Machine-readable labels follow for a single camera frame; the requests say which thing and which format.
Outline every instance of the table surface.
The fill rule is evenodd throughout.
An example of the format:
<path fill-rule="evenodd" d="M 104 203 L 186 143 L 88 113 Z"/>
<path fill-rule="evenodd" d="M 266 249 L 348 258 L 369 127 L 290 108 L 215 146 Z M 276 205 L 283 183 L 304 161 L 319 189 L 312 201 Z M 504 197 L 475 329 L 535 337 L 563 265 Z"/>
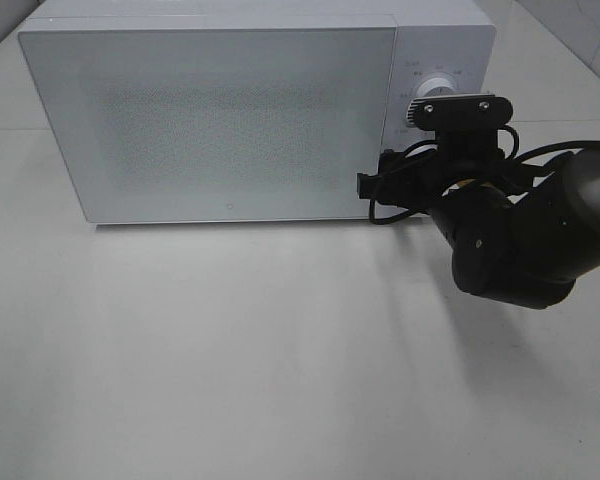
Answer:
<path fill-rule="evenodd" d="M 600 80 L 522 7 L 486 88 L 526 150 Z M 428 219 L 85 223 L 0 45 L 0 480 L 600 479 L 600 269 L 547 311 L 461 294 Z"/>

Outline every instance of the microwave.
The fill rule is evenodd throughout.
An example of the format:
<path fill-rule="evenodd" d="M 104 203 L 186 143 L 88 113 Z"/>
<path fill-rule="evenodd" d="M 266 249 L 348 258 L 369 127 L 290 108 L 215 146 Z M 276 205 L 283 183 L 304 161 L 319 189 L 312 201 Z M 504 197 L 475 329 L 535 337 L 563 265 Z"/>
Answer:
<path fill-rule="evenodd" d="M 356 219 L 356 173 L 481 89 L 471 0 L 47 0 L 19 42 L 97 224 Z"/>

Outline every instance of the microwave top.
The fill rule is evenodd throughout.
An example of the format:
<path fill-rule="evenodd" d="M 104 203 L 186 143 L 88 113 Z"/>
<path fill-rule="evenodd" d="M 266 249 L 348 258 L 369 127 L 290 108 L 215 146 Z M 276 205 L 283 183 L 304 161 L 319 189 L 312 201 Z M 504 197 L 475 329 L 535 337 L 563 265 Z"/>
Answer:
<path fill-rule="evenodd" d="M 491 25 L 473 0 L 46 0 L 30 19 L 253 16 L 262 28 L 278 28 L 281 16 L 374 15 L 389 15 L 397 26 Z M 240 26 L 229 22 L 226 28 Z"/>

